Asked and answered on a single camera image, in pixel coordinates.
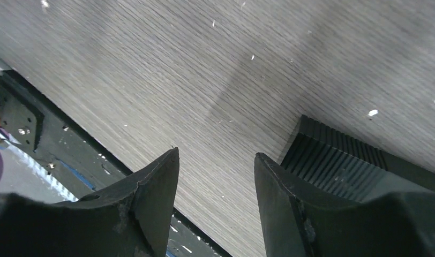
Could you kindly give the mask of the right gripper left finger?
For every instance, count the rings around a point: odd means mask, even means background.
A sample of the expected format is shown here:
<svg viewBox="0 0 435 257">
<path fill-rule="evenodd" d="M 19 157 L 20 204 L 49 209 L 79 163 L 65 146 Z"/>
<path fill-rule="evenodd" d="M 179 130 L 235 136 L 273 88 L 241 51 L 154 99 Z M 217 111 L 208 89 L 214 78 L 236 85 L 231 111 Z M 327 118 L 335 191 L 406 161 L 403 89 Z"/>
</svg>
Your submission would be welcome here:
<svg viewBox="0 0 435 257">
<path fill-rule="evenodd" d="M 76 202 L 0 194 L 0 256 L 165 256 L 179 150 Z"/>
</svg>

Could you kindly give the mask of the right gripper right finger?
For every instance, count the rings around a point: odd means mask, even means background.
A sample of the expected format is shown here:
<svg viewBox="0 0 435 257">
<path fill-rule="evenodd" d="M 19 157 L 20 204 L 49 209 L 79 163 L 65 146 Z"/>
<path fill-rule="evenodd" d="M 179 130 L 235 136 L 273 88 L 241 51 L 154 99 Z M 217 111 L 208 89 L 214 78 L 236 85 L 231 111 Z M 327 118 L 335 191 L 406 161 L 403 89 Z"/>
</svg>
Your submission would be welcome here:
<svg viewBox="0 0 435 257">
<path fill-rule="evenodd" d="M 435 192 L 365 203 L 324 192 L 264 153 L 254 181 L 267 256 L 435 256 Z"/>
</svg>

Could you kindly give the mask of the black network switch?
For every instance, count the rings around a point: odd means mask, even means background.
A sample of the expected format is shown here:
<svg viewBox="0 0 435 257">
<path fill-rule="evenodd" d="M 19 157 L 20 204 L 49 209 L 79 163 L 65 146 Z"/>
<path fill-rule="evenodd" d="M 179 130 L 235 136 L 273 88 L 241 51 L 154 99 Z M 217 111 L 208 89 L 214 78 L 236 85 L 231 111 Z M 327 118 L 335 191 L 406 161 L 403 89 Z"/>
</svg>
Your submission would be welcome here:
<svg viewBox="0 0 435 257">
<path fill-rule="evenodd" d="M 435 192 L 435 173 L 302 115 L 281 166 L 315 187 L 364 202 L 389 192 Z"/>
</svg>

